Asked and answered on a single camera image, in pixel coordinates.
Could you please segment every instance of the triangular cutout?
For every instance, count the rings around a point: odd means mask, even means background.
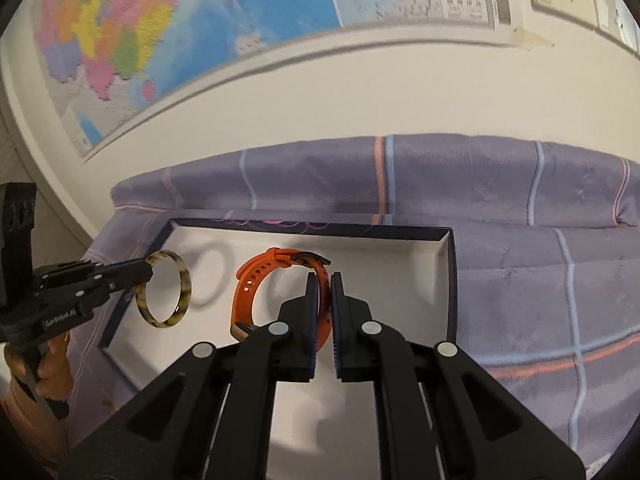
[[[487,440],[498,440],[520,428],[521,423],[518,417],[482,386],[473,375],[465,374],[462,382]]]
[[[129,431],[153,442],[162,440],[184,387],[184,378],[175,378],[143,410],[133,416],[127,424]]]

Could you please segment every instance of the map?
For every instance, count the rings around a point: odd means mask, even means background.
[[[487,0],[36,0],[32,15],[49,95],[81,156],[181,86],[289,40],[398,18],[490,24]]]

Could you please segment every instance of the silver screw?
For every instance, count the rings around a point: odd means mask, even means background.
[[[377,321],[366,321],[362,324],[361,329],[365,334],[376,335],[382,332],[382,325]]]
[[[453,343],[444,342],[438,345],[438,354],[443,357],[453,357],[458,353],[458,347]]]
[[[285,335],[289,331],[289,325],[282,322],[276,321],[275,323],[271,323],[269,325],[269,332],[273,335]]]
[[[193,347],[191,353],[193,353],[193,355],[198,359],[204,359],[205,357],[209,357],[211,354],[213,354],[213,346],[211,346],[209,343],[198,343]]]

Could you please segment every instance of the orange watch strap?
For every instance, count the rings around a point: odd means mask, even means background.
[[[319,285],[319,309],[318,325],[316,332],[316,351],[322,348],[329,338],[332,328],[331,320],[331,293],[329,275],[324,265],[319,260],[305,253],[303,258],[292,259],[292,256],[301,253],[297,249],[279,249],[272,247],[263,254],[253,257],[236,272],[238,285],[234,294],[234,302],[231,309],[231,335],[238,341],[244,341],[252,329],[254,329],[254,317],[252,308],[255,293],[262,281],[275,269],[285,269],[292,265],[303,265],[314,270],[318,276]]]

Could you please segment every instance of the purple fabric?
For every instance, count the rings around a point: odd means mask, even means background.
[[[547,142],[457,135],[296,142],[133,177],[87,256],[144,256],[171,218],[454,230],[458,342],[585,464],[640,412],[640,167]],[[134,393],[97,349],[117,298],[75,330],[70,439]]]

